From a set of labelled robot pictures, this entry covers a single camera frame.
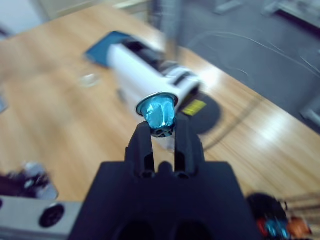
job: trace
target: blue cap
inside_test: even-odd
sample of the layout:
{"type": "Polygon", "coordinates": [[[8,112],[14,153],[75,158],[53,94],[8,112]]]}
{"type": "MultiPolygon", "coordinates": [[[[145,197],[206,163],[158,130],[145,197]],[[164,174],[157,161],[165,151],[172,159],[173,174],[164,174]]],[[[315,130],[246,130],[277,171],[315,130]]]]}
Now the blue cap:
{"type": "Polygon", "coordinates": [[[151,128],[152,136],[171,136],[175,125],[175,101],[169,94],[158,94],[147,98],[138,106],[151,128]]]}

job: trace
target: floor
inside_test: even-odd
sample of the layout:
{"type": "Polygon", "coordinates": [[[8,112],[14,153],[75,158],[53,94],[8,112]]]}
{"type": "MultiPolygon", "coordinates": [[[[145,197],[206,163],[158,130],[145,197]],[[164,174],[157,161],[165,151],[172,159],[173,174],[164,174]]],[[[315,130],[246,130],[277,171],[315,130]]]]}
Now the floor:
{"type": "Polygon", "coordinates": [[[300,116],[320,94],[320,31],[283,13],[262,15],[264,1],[243,0],[225,15],[204,1],[186,5],[181,44],[320,133],[300,116]]]}

